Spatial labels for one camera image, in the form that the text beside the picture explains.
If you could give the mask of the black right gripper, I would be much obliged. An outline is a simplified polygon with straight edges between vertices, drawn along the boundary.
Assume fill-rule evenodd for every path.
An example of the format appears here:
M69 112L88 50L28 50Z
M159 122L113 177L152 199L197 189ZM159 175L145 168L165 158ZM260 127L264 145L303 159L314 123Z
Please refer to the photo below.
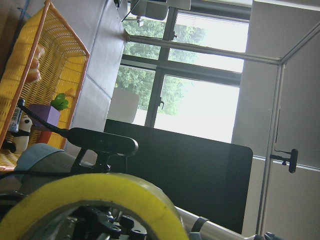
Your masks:
M85 205L71 214L72 240L150 240L145 226L119 209Z

